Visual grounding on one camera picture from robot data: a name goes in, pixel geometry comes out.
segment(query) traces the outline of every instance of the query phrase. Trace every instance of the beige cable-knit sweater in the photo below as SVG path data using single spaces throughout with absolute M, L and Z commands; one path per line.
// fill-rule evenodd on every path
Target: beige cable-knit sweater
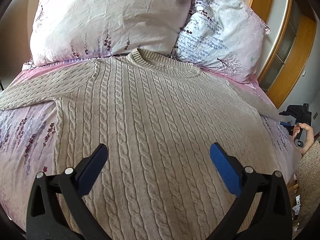
M 223 78 L 137 49 L 11 86 L 0 109 L 56 102 L 56 173 L 99 143 L 108 146 L 84 200 L 114 240 L 196 240 L 209 236 L 233 201 L 211 162 L 212 143 L 258 172 L 281 170 L 258 112 L 276 117 L 276 109 L 242 98 L 251 105 Z

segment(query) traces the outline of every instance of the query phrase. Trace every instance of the human hand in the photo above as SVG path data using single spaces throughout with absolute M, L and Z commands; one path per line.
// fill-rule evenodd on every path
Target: human hand
M 300 132 L 300 128 L 305 129 L 307 131 L 307 138 L 304 143 L 304 147 L 303 148 L 296 147 L 303 156 L 309 150 L 309 148 L 313 145 L 313 143 L 315 142 L 315 139 L 313 134 L 313 128 L 310 125 L 306 123 L 297 123 L 293 128 L 293 134 L 292 134 L 293 141 L 294 141 L 294 138 L 297 136 L 297 134 Z

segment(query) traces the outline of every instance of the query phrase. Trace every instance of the pillow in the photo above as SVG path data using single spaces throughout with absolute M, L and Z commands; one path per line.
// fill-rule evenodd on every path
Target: pillow
M 190 5 L 191 0 L 39 0 L 30 39 L 35 66 L 137 47 L 169 55 Z
M 234 81 L 248 83 L 256 72 L 268 26 L 242 0 L 193 0 L 190 19 L 172 56 Z

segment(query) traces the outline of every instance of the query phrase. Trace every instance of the beige fleece jacket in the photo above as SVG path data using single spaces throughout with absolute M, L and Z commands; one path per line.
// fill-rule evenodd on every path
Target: beige fleece jacket
M 320 203 L 320 144 L 316 141 L 300 160 L 295 171 L 299 184 L 296 195 L 301 205 L 298 217 L 299 228 L 303 228 Z

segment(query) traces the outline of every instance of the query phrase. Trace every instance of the ribbed neckline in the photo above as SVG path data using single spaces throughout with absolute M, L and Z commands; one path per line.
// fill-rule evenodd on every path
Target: ribbed neckline
M 127 57 L 138 66 L 175 77 L 190 78 L 201 73 L 192 63 L 179 62 L 146 49 L 135 49 Z

